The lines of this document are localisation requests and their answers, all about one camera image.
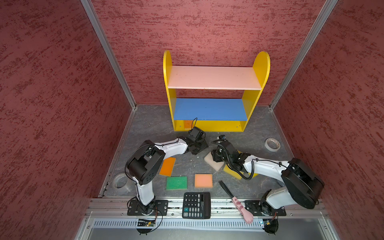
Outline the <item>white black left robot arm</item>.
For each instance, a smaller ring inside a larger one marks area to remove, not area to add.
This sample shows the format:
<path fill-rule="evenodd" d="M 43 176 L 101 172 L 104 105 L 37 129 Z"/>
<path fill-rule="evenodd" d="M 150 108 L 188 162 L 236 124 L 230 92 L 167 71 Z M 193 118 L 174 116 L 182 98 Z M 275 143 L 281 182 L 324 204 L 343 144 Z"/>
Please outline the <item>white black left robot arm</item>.
<path fill-rule="evenodd" d="M 186 153 L 198 154 L 208 147 L 205 137 L 206 134 L 203 133 L 197 136 L 178 137 L 163 143 L 146 140 L 129 157 L 126 170 L 136 184 L 137 198 L 143 206 L 150 206 L 155 199 L 152 181 L 158 174 L 163 161 Z"/>

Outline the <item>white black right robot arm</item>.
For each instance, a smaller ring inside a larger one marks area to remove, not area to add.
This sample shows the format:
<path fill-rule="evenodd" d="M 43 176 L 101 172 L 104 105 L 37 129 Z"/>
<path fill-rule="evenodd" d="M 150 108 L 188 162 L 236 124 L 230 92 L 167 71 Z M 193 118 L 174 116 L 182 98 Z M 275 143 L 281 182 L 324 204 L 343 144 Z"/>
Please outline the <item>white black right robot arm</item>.
<path fill-rule="evenodd" d="M 213 161 L 223 162 L 244 180 L 251 180 L 255 174 L 273 178 L 284 185 L 277 190 L 268 190 L 259 201 L 264 215 L 290 205 L 314 209 L 325 183 L 302 160 L 274 161 L 239 152 L 226 139 L 212 141 L 217 148 L 211 151 Z"/>

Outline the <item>yellow shelf unit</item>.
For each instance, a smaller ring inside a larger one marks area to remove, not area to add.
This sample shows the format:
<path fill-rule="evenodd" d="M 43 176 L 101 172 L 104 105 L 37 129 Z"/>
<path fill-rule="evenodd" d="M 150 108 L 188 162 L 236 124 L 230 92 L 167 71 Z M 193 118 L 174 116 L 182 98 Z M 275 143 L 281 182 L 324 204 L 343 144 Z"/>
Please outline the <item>yellow shelf unit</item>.
<path fill-rule="evenodd" d="M 184 132 L 184 121 L 205 132 L 243 132 L 267 84 L 271 59 L 256 56 L 252 67 L 205 67 L 173 65 L 171 52 L 163 57 L 164 82 L 173 129 Z M 241 98 L 179 98 L 177 90 L 242 91 Z"/>

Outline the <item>pale pink sponge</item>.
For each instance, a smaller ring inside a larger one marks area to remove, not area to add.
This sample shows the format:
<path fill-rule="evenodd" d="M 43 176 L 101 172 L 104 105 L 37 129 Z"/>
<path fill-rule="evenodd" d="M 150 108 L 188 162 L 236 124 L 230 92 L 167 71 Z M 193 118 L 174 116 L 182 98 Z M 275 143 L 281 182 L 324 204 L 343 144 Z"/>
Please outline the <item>pale pink sponge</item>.
<path fill-rule="evenodd" d="M 204 157 L 204 161 L 210 165 L 216 172 L 218 172 L 223 165 L 225 164 L 224 162 L 215 162 L 212 153 L 208 153 Z"/>

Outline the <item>yellow sponge middle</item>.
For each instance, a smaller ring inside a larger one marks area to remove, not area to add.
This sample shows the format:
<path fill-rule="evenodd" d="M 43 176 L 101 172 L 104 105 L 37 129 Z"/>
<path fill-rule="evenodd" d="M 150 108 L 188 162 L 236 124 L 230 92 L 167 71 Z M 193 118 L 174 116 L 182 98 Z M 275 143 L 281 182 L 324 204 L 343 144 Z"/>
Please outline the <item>yellow sponge middle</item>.
<path fill-rule="evenodd" d="M 223 171 L 227 174 L 229 174 L 230 176 L 238 179 L 238 180 L 241 180 L 242 177 L 241 175 L 239 175 L 238 173 L 236 173 L 235 171 L 231 170 L 228 165 L 225 165 L 225 167 L 223 168 Z"/>

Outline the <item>orange flat sponge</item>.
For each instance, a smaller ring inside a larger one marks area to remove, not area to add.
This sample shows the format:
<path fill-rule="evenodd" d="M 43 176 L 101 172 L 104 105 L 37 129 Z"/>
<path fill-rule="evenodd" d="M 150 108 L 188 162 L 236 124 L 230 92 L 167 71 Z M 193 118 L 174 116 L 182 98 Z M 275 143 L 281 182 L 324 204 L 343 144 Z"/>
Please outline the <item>orange flat sponge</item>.
<path fill-rule="evenodd" d="M 176 162 L 176 158 L 170 157 L 163 161 L 159 175 L 170 177 L 173 172 L 173 168 Z"/>

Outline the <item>peach orange sponge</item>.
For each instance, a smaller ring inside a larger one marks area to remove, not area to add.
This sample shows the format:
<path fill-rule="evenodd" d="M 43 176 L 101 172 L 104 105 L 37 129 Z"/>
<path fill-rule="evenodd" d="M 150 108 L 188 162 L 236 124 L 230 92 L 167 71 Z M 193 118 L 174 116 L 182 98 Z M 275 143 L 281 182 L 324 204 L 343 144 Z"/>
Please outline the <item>peach orange sponge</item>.
<path fill-rule="evenodd" d="M 195 174 L 196 189 L 211 189 L 213 188 L 212 174 Z"/>

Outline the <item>green scrub sponge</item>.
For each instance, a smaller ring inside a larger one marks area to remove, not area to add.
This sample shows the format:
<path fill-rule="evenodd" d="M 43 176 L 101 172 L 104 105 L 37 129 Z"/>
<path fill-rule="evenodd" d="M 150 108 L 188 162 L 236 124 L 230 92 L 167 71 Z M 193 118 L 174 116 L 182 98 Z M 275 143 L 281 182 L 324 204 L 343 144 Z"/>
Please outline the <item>green scrub sponge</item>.
<path fill-rule="evenodd" d="M 168 177 L 166 190 L 187 190 L 188 189 L 188 177 L 180 176 L 180 177 Z"/>

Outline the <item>white tape roll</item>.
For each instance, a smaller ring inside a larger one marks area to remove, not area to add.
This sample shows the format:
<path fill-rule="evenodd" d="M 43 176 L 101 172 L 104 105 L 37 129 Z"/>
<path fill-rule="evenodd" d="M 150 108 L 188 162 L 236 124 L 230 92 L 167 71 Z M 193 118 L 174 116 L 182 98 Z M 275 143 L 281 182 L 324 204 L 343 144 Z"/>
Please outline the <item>white tape roll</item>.
<path fill-rule="evenodd" d="M 268 138 L 265 141 L 265 148 L 270 152 L 277 152 L 281 148 L 281 144 L 275 138 Z"/>

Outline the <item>black calculator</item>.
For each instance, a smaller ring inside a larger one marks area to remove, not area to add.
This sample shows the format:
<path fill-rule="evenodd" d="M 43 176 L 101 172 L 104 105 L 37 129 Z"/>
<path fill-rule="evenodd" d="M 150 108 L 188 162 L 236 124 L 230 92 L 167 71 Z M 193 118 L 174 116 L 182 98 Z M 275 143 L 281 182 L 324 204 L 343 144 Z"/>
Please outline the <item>black calculator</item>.
<path fill-rule="evenodd" d="M 183 219 L 205 220 L 211 218 L 211 194 L 209 192 L 184 193 Z"/>

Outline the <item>grey tape roll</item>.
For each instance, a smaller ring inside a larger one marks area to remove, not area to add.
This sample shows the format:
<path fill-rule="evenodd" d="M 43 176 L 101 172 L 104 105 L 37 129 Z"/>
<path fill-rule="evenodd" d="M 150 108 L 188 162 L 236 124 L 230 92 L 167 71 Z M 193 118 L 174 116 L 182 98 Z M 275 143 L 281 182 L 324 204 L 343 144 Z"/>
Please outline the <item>grey tape roll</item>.
<path fill-rule="evenodd" d="M 119 173 L 117 174 L 112 182 L 112 187 L 115 190 L 122 191 L 122 190 L 128 190 L 129 189 L 129 178 L 125 173 Z"/>

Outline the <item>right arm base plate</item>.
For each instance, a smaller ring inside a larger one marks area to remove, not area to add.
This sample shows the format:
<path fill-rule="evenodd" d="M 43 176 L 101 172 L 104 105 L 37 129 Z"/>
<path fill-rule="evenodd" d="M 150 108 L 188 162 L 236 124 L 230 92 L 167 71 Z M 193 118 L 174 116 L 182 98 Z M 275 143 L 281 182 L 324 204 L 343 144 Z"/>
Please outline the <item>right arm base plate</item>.
<path fill-rule="evenodd" d="M 273 209 L 270 207 L 264 208 L 259 200 L 245 200 L 246 209 L 251 212 L 255 217 L 285 217 L 287 215 L 284 207 Z"/>

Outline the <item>pink handled black brush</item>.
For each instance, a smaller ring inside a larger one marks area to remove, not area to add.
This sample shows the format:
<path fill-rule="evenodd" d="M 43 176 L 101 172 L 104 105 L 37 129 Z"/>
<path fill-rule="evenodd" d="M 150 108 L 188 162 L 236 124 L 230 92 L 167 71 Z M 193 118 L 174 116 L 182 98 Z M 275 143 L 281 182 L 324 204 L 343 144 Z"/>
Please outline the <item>pink handled black brush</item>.
<path fill-rule="evenodd" d="M 252 213 L 250 213 L 243 205 L 242 203 L 232 194 L 232 192 L 228 189 L 226 184 L 223 181 L 219 181 L 220 186 L 223 188 L 223 190 L 229 195 L 231 198 L 233 204 L 237 208 L 237 210 L 241 213 L 243 216 L 245 222 L 247 224 L 251 224 L 254 220 L 254 216 Z"/>

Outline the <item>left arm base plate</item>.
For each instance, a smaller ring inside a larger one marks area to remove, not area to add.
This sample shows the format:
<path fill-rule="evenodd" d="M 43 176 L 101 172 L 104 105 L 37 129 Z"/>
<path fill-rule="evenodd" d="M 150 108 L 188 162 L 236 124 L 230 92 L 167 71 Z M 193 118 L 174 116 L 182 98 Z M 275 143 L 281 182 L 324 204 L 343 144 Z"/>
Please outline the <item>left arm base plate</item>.
<path fill-rule="evenodd" d="M 136 198 L 127 203 L 128 216 L 166 216 L 168 212 L 167 200 L 153 200 L 148 206 L 143 205 Z"/>

